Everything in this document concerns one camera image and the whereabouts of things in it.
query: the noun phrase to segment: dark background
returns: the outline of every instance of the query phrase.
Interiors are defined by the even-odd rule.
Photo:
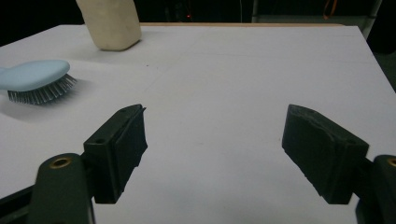
[[[263,15],[322,15],[326,0],[260,0]],[[134,0],[142,22],[251,22],[253,0]],[[374,0],[338,0],[334,15],[368,15]],[[84,23],[75,0],[7,0],[0,7],[0,46],[59,24]],[[383,0],[367,42],[374,52],[396,50],[395,0]]]

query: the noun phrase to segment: brush bristles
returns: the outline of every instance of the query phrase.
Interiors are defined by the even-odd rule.
[[[42,105],[65,94],[77,80],[68,74],[58,80],[32,91],[8,91],[9,100],[15,103]]]

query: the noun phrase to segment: light blue hairbrush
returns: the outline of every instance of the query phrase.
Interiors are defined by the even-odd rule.
[[[77,81],[67,72],[70,64],[63,60],[44,60],[0,68],[0,90],[7,90],[15,103],[41,105],[59,98]]]

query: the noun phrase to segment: table surface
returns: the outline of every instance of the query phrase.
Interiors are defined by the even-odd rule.
[[[145,112],[148,150],[97,223],[356,223],[327,205],[284,153],[289,104],[317,110],[394,154],[395,94],[357,27],[143,26],[141,41],[101,51],[84,25],[0,48],[0,66],[62,59],[76,87],[20,105],[0,91],[0,197],[34,184],[41,162],[83,152],[117,110]]]

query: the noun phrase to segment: white table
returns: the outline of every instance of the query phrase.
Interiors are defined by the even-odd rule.
[[[52,105],[14,104],[0,91],[0,198],[142,104],[148,150],[119,202],[94,206],[97,223],[356,223],[356,197],[327,205],[281,138],[296,104],[368,142],[370,160],[395,154],[395,93],[357,27],[142,29],[122,52],[97,49],[83,25],[0,48],[0,66],[63,59],[79,81]]]

